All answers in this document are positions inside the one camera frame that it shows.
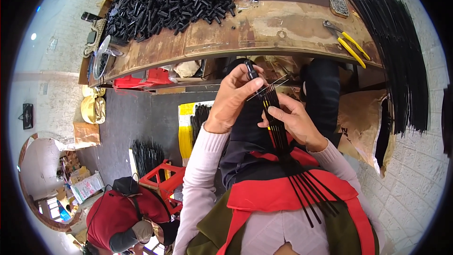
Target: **pink sweater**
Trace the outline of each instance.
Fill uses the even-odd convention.
[[[184,207],[181,211],[181,223],[176,236],[174,255],[184,255],[190,240],[199,232],[198,222],[214,207],[216,201],[214,175],[228,136],[229,133],[208,133],[201,127],[184,176]],[[353,168],[330,142],[325,150],[310,154],[324,169],[348,181],[357,190],[360,204],[376,231],[379,252],[381,252],[385,242],[384,230],[361,192]],[[318,207],[314,209],[321,217],[322,213]],[[311,210],[307,209],[307,212],[313,219]],[[325,223],[315,223],[314,228],[311,228],[302,209],[253,213],[246,223],[241,254],[271,255],[285,242],[290,242],[293,250],[301,255],[329,254]]]

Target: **worker's hand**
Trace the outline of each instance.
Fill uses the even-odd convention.
[[[277,94],[280,108],[270,106],[268,112],[271,116],[285,123],[285,129],[301,145],[305,145],[310,152],[320,152],[324,150],[328,141],[316,129],[309,115],[305,111],[303,104],[283,93]],[[263,122],[258,123],[259,127],[268,127],[267,120],[263,111]]]
[[[222,134],[230,130],[236,122],[246,99],[254,94],[263,84],[267,84],[261,67],[253,65],[260,77],[249,81],[245,64],[236,66],[220,83],[220,88],[212,105],[211,112],[204,124],[210,133]]]

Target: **yellow-handled pliers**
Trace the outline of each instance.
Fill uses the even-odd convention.
[[[357,60],[359,61],[360,65],[365,69],[366,66],[365,66],[365,63],[363,63],[363,60],[360,59],[359,55],[357,55],[355,53],[355,51],[352,50],[352,48],[341,38],[338,36],[337,32],[341,33],[346,39],[348,39],[350,42],[352,42],[358,50],[360,50],[361,53],[363,53],[363,56],[367,59],[367,60],[371,60],[370,57],[368,56],[368,54],[366,54],[366,52],[360,47],[360,45],[358,43],[356,43],[356,41],[354,41],[353,38],[351,38],[345,31],[341,30],[340,28],[338,28],[337,26],[333,25],[331,22],[329,22],[328,20],[325,20],[323,22],[323,25],[332,33],[332,35],[334,37],[337,37],[337,40],[338,42],[341,43],[341,45],[346,48],[346,50]]]

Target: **black pants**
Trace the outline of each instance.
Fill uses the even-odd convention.
[[[243,59],[236,59],[228,67],[231,71]],[[329,59],[314,59],[301,70],[307,92],[305,110],[320,133],[338,146],[340,134],[337,127],[340,99],[340,63]],[[262,122],[263,107],[259,98],[245,102],[241,113],[231,128],[230,143],[220,160],[222,182],[227,189],[235,183],[235,177],[247,166],[256,166],[259,160],[248,152],[274,153],[274,146],[267,128],[258,127]]]

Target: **window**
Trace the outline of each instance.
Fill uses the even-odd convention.
[[[156,253],[157,255],[164,255],[164,246],[159,243],[157,237],[151,237],[150,241],[145,244],[145,248],[151,250],[152,252]]]
[[[52,218],[52,220],[62,221],[62,219],[60,218],[60,210],[58,208],[57,198],[54,197],[54,198],[48,199],[47,205],[49,206],[50,217]]]

